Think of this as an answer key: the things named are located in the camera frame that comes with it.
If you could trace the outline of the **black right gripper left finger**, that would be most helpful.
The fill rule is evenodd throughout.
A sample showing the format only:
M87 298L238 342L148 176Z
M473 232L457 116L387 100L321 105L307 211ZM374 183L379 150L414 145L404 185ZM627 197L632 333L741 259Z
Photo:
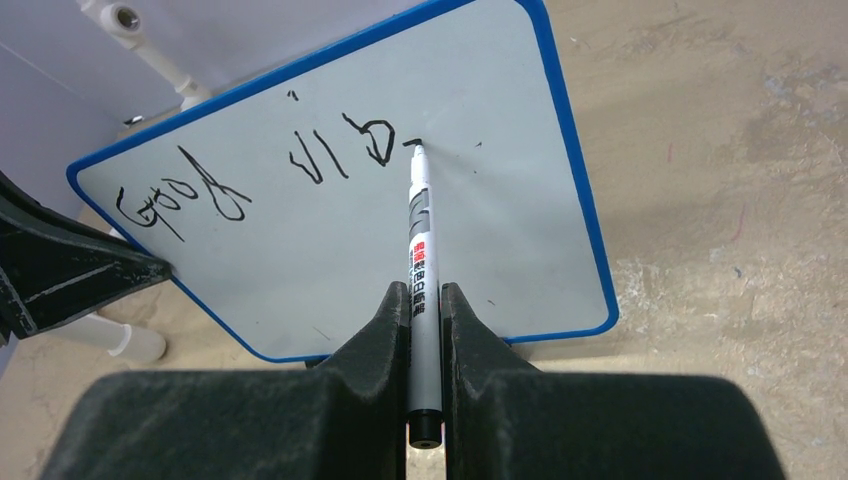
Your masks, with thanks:
M45 479L402 479L408 292L305 370L128 371L79 399Z

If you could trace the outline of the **blue framed whiteboard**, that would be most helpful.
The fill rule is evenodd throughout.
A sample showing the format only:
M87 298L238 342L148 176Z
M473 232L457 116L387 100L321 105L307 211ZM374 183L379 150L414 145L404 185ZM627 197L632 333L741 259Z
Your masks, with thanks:
M268 362L337 350L408 269L412 143L439 278L510 342L618 309L540 1L428 1L90 154L72 188Z

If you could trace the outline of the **white marker pen black cap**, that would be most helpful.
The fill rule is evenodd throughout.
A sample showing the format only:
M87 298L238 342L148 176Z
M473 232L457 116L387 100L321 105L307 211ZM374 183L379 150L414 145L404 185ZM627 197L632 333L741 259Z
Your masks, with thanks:
M426 450L442 444L440 287L428 157L422 140L406 144L413 148L408 205L408 440L411 447Z

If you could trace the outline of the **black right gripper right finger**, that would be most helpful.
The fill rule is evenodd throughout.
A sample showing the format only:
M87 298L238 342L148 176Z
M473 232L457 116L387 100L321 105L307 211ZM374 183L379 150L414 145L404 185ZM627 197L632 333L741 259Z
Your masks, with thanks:
M753 404L710 376L545 372L442 289L451 479L781 479Z

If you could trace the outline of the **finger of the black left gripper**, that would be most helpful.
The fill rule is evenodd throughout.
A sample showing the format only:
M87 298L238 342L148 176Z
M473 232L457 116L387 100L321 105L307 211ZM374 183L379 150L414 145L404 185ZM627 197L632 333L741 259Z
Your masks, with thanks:
M1 343L70 324L170 280L172 266L60 215L1 176Z

